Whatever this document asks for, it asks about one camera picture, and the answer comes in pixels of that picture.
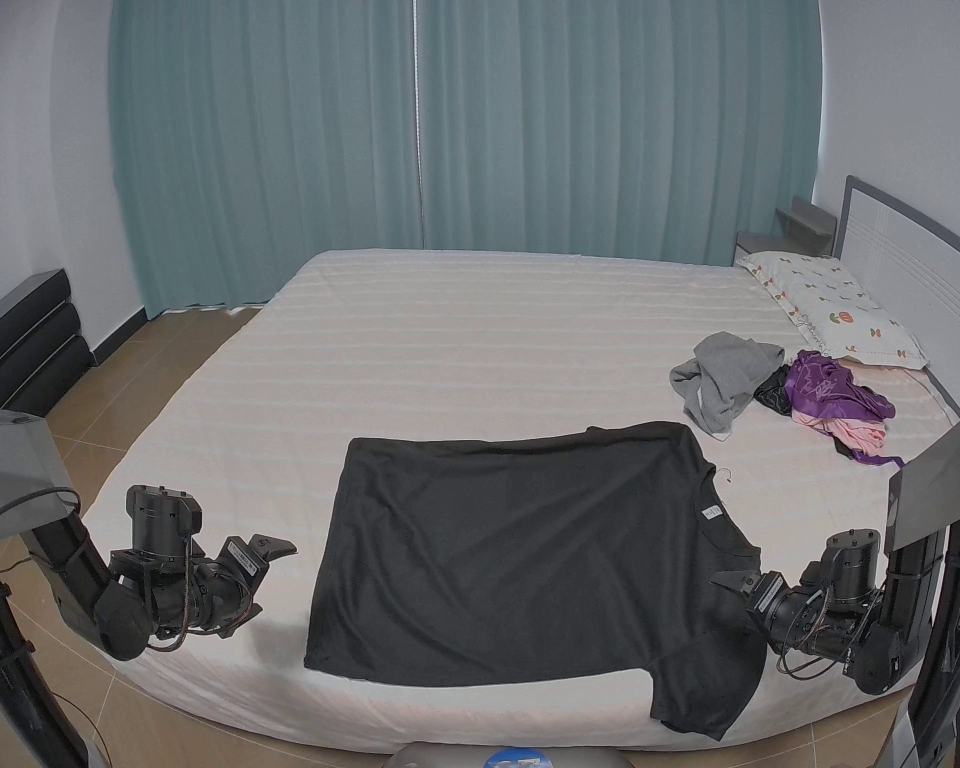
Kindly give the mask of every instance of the bed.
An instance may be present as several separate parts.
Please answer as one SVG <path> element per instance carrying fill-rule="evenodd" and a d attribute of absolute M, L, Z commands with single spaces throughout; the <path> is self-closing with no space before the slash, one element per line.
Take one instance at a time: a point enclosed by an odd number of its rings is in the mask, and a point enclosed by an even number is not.
<path fill-rule="evenodd" d="M 874 263 L 885 251 L 876 247 L 872 206 L 882 206 L 887 222 L 903 215 L 888 203 L 848 189 L 841 229 L 855 217 L 867 222 L 868 236 L 851 225 L 844 248 L 854 254 L 852 263 L 867 265 L 858 272 L 864 279 L 871 271 L 889 279 L 895 268 Z M 910 245 L 916 254 L 917 244 Z M 949 271 L 956 263 L 942 271 L 948 286 L 960 285 Z M 949 299 L 955 290 L 940 294 Z M 896 297 L 885 305 L 901 313 Z M 955 333 L 960 313 L 947 321 Z M 956 392 L 954 369 L 938 346 L 947 330 L 917 328 L 922 344 L 924 333 L 933 342 L 931 370 L 947 393 Z M 293 540 L 300 553 L 271 566 L 258 593 L 264 613 L 231 640 L 192 636 L 175 654 L 115 663 L 157 698 L 203 717 L 355 751 L 393 752 L 418 740 L 717 746 L 650 719 L 653 688 L 642 670 L 413 688 L 306 670 L 302 658 L 350 438 L 505 441 L 592 424 L 684 420 L 667 372 L 719 329 L 781 345 L 788 356 L 805 346 L 780 307 L 739 268 L 496 252 L 315 257 L 184 383 L 85 517 L 106 556 L 129 546 L 126 488 L 163 484 L 197 497 L 204 508 L 198 539 L 208 550 L 227 535 L 256 532 Z M 860 383 L 897 406 L 891 453 L 916 456 L 949 428 L 953 413 L 925 372 L 852 367 Z M 758 404 L 735 421 L 725 442 L 697 436 L 707 458 L 728 470 L 718 472 L 716 486 L 731 516 L 761 547 L 764 567 L 790 581 L 819 556 L 829 534 L 883 530 L 892 465 L 848 462 L 831 441 Z M 839 669 L 800 684 L 778 674 L 774 663 L 771 654 L 756 695 L 723 745 L 784 732 L 868 698 Z"/>

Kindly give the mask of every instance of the white pillow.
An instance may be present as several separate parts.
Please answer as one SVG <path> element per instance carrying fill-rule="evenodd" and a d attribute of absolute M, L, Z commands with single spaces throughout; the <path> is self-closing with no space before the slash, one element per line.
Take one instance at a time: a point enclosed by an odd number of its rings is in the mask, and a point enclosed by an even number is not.
<path fill-rule="evenodd" d="M 917 340 L 877 306 L 840 259 L 765 251 L 736 263 L 750 270 L 821 354 L 914 371 L 926 365 Z"/>

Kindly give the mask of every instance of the gray towel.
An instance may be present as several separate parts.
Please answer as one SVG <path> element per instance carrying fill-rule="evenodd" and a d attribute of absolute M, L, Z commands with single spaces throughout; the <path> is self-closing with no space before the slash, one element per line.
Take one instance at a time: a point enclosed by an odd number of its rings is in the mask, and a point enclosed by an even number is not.
<path fill-rule="evenodd" d="M 756 388 L 780 367 L 783 347 L 722 330 L 707 336 L 693 354 L 693 359 L 670 372 L 670 386 L 684 399 L 684 410 L 701 429 L 725 440 Z"/>

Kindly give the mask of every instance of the wall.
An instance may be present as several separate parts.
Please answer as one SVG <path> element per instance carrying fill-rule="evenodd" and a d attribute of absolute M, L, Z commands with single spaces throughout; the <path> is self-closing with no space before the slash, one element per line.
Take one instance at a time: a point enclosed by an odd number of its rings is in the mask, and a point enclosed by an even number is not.
<path fill-rule="evenodd" d="M 960 232 L 960 2 L 821 0 L 824 108 L 813 202 L 847 174 Z"/>
<path fill-rule="evenodd" d="M 0 295 L 65 268 L 91 348 L 143 306 L 112 178 L 110 8 L 0 3 Z"/>

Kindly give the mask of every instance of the white headboard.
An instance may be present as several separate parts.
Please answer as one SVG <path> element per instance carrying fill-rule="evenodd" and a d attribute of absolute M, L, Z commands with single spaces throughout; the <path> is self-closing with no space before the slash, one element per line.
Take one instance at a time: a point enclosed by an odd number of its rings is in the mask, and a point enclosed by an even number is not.
<path fill-rule="evenodd" d="M 930 363 L 956 410 L 960 401 L 960 237 L 916 208 L 848 176 L 834 255 L 843 260 Z"/>

